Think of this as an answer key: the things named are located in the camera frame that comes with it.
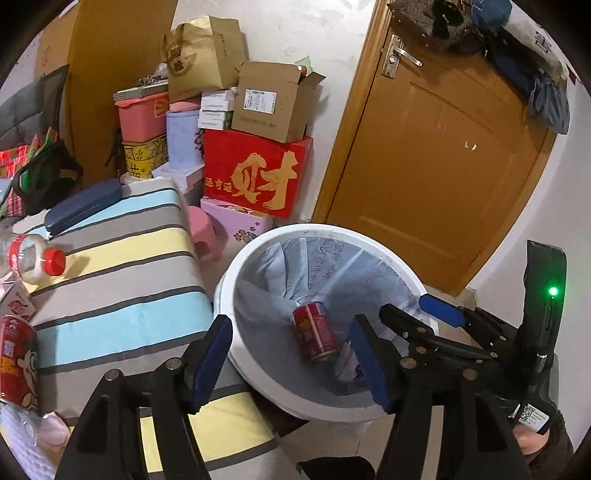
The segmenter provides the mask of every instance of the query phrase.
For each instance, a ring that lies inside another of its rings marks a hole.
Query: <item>navy blue case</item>
[[[121,184],[118,179],[97,183],[86,190],[58,203],[45,215],[45,228],[50,235],[57,235],[101,210],[121,200]]]

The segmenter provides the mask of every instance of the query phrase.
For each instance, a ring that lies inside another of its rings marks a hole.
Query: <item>stack of small white boxes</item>
[[[199,110],[199,128],[227,130],[232,125],[236,88],[203,93]]]

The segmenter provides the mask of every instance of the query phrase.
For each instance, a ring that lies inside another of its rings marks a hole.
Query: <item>yellow box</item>
[[[125,162],[130,175],[140,179],[152,178],[152,171],[168,161],[166,134],[144,143],[122,142]]]

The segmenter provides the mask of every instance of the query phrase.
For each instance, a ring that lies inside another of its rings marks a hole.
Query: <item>white sticker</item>
[[[254,112],[275,113],[275,92],[261,92],[259,90],[246,90],[244,95],[244,110]]]
[[[509,415],[510,419],[515,418],[515,415],[517,415],[517,410],[519,410],[519,404],[516,406],[515,410],[513,410],[513,413]],[[537,432],[545,425],[549,418],[549,415],[546,415],[543,411],[538,410],[533,405],[528,403],[521,414],[519,423],[531,428],[534,432]]]

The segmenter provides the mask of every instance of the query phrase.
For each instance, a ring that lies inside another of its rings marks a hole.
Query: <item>light blue stripe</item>
[[[208,330],[207,296],[189,292],[38,332],[39,368],[126,352]]]
[[[86,220],[78,222],[77,224],[71,226],[62,233],[69,232],[70,230],[80,228],[82,226],[92,225],[93,223],[103,222],[105,220],[108,220],[109,218],[118,217],[126,213],[137,212],[138,210],[156,207],[158,205],[164,205],[166,203],[173,203],[180,207],[180,199],[178,198],[177,192],[175,192],[174,190],[160,190],[158,192],[150,193],[148,195],[142,195],[141,197],[129,197],[126,199],[122,199],[114,205],[107,207],[105,210],[102,210],[99,213],[95,213],[94,215],[89,216]],[[34,230],[31,230],[29,233],[38,233],[45,239],[49,238],[49,233],[47,232],[44,226],[35,228]]]

